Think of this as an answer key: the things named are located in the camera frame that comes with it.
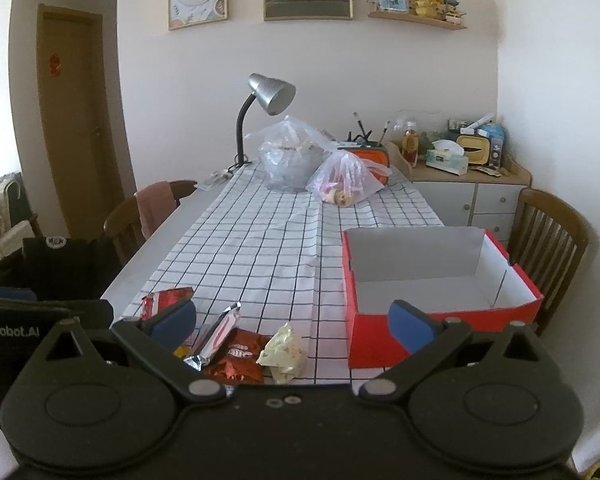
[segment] chair backrest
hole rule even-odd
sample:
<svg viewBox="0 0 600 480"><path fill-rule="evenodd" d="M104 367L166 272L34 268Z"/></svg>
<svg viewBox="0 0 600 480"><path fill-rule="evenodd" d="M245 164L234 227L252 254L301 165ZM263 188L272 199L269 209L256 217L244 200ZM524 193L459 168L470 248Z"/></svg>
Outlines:
<svg viewBox="0 0 600 480"><path fill-rule="evenodd" d="M196 185L197 182L194 180L170 182L171 192L177 205L180 205L181 199L196 190ZM128 263L138 249L144 245L138 200L135 196L130 196L111 212L104 222L104 234L113 240L118 258L123 265Z"/></svg>
<svg viewBox="0 0 600 480"><path fill-rule="evenodd" d="M560 305L588 243L586 226L569 204L537 189L520 193L509 241L510 262L520 264L544 294L536 317L538 335Z"/></svg>

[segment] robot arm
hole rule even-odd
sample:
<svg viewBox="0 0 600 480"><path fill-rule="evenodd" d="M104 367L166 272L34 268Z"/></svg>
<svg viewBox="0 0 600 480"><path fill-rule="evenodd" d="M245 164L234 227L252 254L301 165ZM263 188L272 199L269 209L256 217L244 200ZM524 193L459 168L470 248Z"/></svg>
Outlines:
<svg viewBox="0 0 600 480"><path fill-rule="evenodd" d="M63 320L0 409L24 467L13 478L576 478L563 464L582 409L528 327L477 333L404 302L396 316L430 342L358 396L346 384L228 396L139 322L112 327L110 352Z"/></svg>

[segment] pink towel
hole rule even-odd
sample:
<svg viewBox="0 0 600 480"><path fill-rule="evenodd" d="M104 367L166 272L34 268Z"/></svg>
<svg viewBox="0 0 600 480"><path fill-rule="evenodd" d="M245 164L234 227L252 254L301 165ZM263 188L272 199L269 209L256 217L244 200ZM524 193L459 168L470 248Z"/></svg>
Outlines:
<svg viewBox="0 0 600 480"><path fill-rule="evenodd" d="M168 182L156 182L136 193L142 234L146 240L156 232L171 213L176 211L176 200Z"/></svg>

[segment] black lamp neck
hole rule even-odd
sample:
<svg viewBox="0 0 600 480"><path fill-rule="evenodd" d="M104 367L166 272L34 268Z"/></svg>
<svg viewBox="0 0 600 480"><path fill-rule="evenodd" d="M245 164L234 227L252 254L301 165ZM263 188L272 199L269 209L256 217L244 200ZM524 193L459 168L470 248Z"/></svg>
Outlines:
<svg viewBox="0 0 600 480"><path fill-rule="evenodd" d="M238 121L237 121L236 127L235 127L235 143L238 147L238 161L237 161L238 168L241 168L244 166L244 144L242 142L242 124L244 123L244 117L247 114L247 111L249 110L250 106L253 104L253 102L255 100L256 100L255 94L249 95L247 100L242 105L242 108L240 109L240 113L238 114Z"/></svg>

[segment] cabinet drawer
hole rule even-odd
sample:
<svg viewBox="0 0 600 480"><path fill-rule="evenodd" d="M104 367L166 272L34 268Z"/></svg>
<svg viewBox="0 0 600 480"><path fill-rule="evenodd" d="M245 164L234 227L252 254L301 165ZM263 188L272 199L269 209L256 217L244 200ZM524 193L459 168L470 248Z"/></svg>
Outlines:
<svg viewBox="0 0 600 480"><path fill-rule="evenodd" d="M414 182L413 185L448 227L469 225L475 184L467 182Z"/></svg>
<svg viewBox="0 0 600 480"><path fill-rule="evenodd" d="M488 229L501 242L509 240L513 227L514 214L509 215L474 215L471 225Z"/></svg>
<svg viewBox="0 0 600 480"><path fill-rule="evenodd" d="M515 213L518 196L525 187L507 184L478 184L474 214Z"/></svg>

